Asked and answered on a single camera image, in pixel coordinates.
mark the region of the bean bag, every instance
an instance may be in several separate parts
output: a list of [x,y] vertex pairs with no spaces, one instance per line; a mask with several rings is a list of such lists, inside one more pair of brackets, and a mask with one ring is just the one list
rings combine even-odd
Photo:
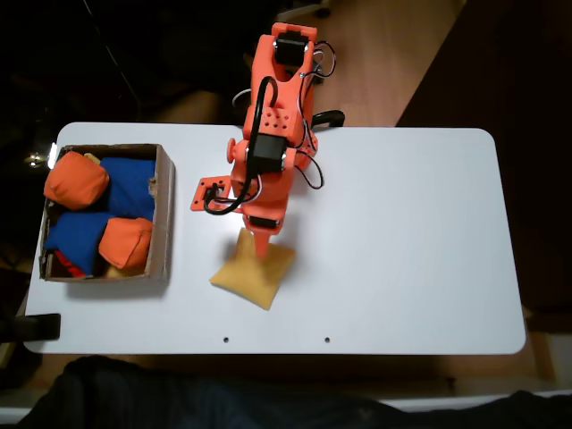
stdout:
[[77,152],[68,152],[47,175],[44,195],[71,210],[95,203],[104,193],[109,175]]
[[113,217],[109,213],[66,212],[50,228],[45,248],[59,250],[85,275],[93,275],[99,241]]
[[153,221],[155,200],[149,194],[149,181],[155,176],[155,161],[103,158],[101,166],[110,178],[110,213],[117,217]]
[[147,219],[115,217],[107,223],[99,254],[120,270],[145,266],[153,223]]
[[63,268],[65,268],[72,277],[83,278],[86,276],[85,273],[83,273],[76,265],[72,264],[68,258],[63,255],[62,252],[56,250],[54,253],[55,257],[57,257],[60,263],[63,265]]

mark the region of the blue bean bag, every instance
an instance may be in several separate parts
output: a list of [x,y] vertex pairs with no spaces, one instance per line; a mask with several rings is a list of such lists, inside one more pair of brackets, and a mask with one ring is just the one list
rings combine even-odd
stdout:
[[47,250],[59,250],[86,275],[93,275],[99,241],[104,235],[110,213],[66,212],[50,228]]
[[108,210],[117,217],[153,222],[155,200],[149,195],[149,180],[155,176],[155,161],[103,158],[101,166],[109,174]]

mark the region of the orange bean bag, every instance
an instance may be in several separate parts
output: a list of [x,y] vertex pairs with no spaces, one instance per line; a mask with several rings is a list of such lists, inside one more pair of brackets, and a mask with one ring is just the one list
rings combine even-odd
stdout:
[[44,195],[71,210],[80,210],[95,203],[108,183],[103,167],[77,152],[68,152],[47,175]]
[[120,270],[145,266],[153,223],[147,219],[115,217],[107,222],[99,254]]

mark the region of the black cable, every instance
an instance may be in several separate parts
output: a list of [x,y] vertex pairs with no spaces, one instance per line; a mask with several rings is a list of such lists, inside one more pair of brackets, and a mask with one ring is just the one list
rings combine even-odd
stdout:
[[308,177],[306,176],[306,174],[304,173],[304,171],[298,167],[297,165],[295,165],[296,168],[298,168],[298,171],[302,173],[302,176],[304,176],[304,179],[306,180],[306,183],[308,184],[308,186],[312,189],[320,189],[324,186],[324,174],[322,173],[322,169],[320,168],[320,165],[318,165],[318,163],[315,161],[315,159],[308,155],[306,152],[304,152],[303,150],[297,150],[296,151],[297,154],[302,154],[304,156],[307,156],[308,158],[310,158],[310,161],[312,161],[315,165],[315,168],[318,169],[318,173],[320,174],[320,185],[316,186],[315,184],[313,184]]
[[312,125],[310,128],[314,128],[316,125],[323,125],[325,123],[330,127],[343,127],[343,123],[345,121],[346,115],[343,114],[341,110],[328,110],[312,116]]
[[[332,69],[327,73],[327,74],[322,74],[319,71],[316,70],[312,70],[310,73],[308,74],[304,74],[302,75],[302,84],[300,85],[300,92],[298,94],[298,109],[300,111],[300,113],[302,114],[302,120],[304,120],[304,107],[302,106],[302,90],[304,88],[304,81],[306,80],[306,78],[308,76],[312,77],[312,76],[318,76],[319,78],[325,79],[325,78],[329,78],[330,76],[332,76],[333,71],[336,69],[336,51],[333,49],[332,45],[330,45],[328,42],[326,42],[325,40],[322,40],[320,42],[317,42],[314,47],[320,47],[322,45],[326,45],[328,46],[328,48],[330,49],[330,51],[332,51]],[[310,82],[307,85],[306,88],[306,93],[304,94],[304,98],[306,98],[307,96],[307,92],[310,90],[310,87],[312,86],[312,80],[310,79]],[[304,145],[304,142],[306,141],[306,135],[307,135],[307,127],[306,125],[304,125],[304,135],[302,136],[302,141],[300,142],[299,145],[297,146],[290,146],[294,149],[300,149],[302,147],[302,145]],[[310,146],[312,147],[312,149],[314,150],[314,152],[317,151],[314,142],[312,141],[312,137],[310,136]]]
[[254,165],[252,164],[252,156],[254,155],[254,149],[257,145],[257,138],[258,138],[258,131],[260,129],[260,122],[262,121],[262,112],[265,107],[265,95],[266,95],[266,87],[268,83],[272,83],[273,87],[273,94],[272,100],[270,101],[270,106],[274,107],[276,104],[276,100],[278,99],[278,83],[276,79],[272,76],[266,76],[260,82],[260,86],[258,87],[258,96],[257,96],[257,104],[254,110],[254,121],[252,122],[252,131],[250,132],[250,142],[248,143],[248,154],[247,154],[247,178],[244,180],[244,186],[240,191],[240,195],[234,200],[232,204],[228,207],[224,208],[223,210],[212,210],[208,207],[210,202],[216,198],[216,186],[212,187],[206,192],[203,207],[205,211],[211,215],[226,215],[232,211],[234,211],[240,204],[244,202],[244,198],[248,194],[248,190],[250,189],[250,182],[257,176],[257,172],[254,170]]
[[[244,201],[242,201],[242,204],[249,203],[260,197],[260,194],[262,193],[262,177],[260,176],[260,174],[258,174],[257,177],[257,185],[258,185],[257,192],[254,195],[247,194],[248,197]],[[216,188],[216,190],[218,190],[218,186],[216,184],[213,186],[213,188]],[[234,202],[234,199],[216,197],[214,201],[215,203],[218,204],[232,204]]]

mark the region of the floor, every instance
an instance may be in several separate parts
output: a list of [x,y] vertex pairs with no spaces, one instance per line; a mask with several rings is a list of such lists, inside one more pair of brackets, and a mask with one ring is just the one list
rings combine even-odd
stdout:
[[[341,109],[346,126],[394,126],[447,36],[460,0],[332,0],[332,16],[298,17],[336,49],[335,73],[315,95],[315,111]],[[161,122],[211,122],[216,97],[195,94],[164,112]],[[514,356],[283,357],[126,356],[145,367],[195,374],[306,381],[536,376],[542,339]],[[30,385],[48,387],[76,356],[45,356]]]

